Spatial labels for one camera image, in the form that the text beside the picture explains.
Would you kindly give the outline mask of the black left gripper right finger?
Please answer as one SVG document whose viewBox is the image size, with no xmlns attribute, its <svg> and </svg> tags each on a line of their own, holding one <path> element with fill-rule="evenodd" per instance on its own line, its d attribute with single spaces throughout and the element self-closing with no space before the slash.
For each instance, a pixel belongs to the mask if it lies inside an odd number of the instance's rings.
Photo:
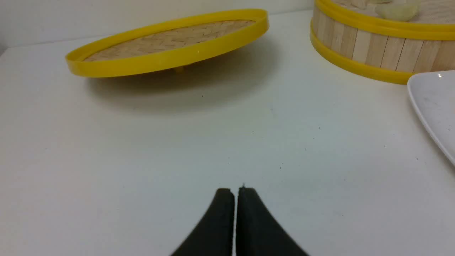
<svg viewBox="0 0 455 256">
<path fill-rule="evenodd" d="M 307 256 L 271 215 L 254 188 L 237 197 L 237 256 Z"/>
</svg>

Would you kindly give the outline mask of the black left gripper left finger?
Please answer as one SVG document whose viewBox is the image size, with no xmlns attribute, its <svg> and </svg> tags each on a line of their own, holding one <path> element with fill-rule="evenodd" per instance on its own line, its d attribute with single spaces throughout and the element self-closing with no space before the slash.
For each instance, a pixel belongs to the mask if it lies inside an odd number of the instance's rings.
<svg viewBox="0 0 455 256">
<path fill-rule="evenodd" d="M 235 198 L 229 188 L 218 188 L 198 224 L 173 256 L 231 256 Z"/>
</svg>

